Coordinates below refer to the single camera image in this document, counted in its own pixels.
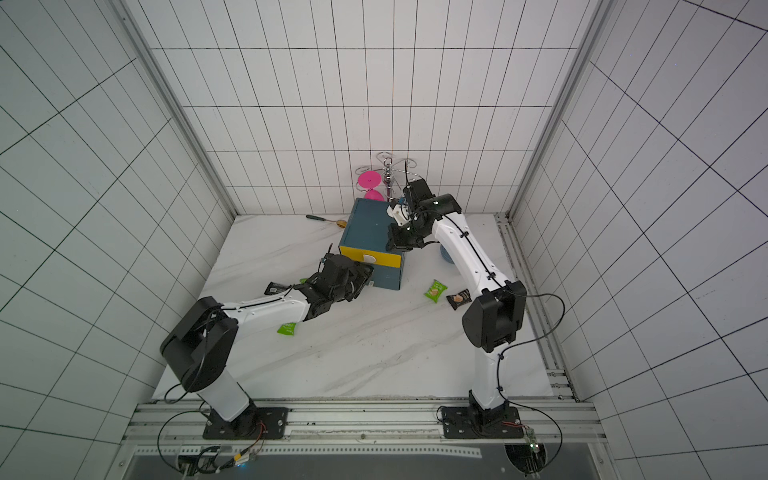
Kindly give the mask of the yellow drawer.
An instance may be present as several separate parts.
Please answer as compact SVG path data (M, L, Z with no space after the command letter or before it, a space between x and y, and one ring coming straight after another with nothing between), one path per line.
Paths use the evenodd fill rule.
M401 254L386 251L379 252L345 245L340 245L339 249L342 255L361 263L396 269L400 269L403 264L403 256Z

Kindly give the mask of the teal drawer cabinet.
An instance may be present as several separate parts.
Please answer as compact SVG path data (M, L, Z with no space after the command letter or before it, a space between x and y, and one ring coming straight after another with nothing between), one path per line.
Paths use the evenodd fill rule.
M357 198L339 246L389 252L386 249L388 225L396 222L387 215L387 207L386 202ZM404 254L396 254L403 256L401 269L404 270Z

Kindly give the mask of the teal drawer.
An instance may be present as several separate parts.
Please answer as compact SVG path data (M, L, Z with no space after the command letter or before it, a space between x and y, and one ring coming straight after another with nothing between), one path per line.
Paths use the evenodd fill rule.
M373 265L373 272L369 279L369 285L376 288L399 291L402 282L401 268Z

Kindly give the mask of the black brown cookie packet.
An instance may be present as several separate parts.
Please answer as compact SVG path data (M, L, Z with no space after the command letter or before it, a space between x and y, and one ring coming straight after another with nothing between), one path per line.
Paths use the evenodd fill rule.
M468 289L464 289L454 294L449 294L446 296L446 300L453 310L458 310L460 307L469 305L473 301Z

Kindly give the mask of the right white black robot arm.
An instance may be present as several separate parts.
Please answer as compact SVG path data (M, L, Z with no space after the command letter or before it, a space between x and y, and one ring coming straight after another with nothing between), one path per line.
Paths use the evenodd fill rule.
M406 184L403 198L387 208L389 251L425 247L427 237L443 247L469 291L471 304L462 328L475 348L474 378L466 407L442 407L438 414L447 438L521 439L518 409L502 395L500 358L522 328L527 291L498 269L471 233L461 207L450 194L434 195L426 181Z

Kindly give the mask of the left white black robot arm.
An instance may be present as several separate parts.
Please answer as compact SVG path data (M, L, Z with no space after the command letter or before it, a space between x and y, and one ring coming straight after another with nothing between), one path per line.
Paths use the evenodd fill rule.
M343 255L327 253L308 279L278 286L272 293L241 302L198 299L163 340L160 353L186 393L198 395L210 408L206 440L281 439L288 410L257 407L228 371L237 343L251 331L314 319L339 302L355 300L374 268Z

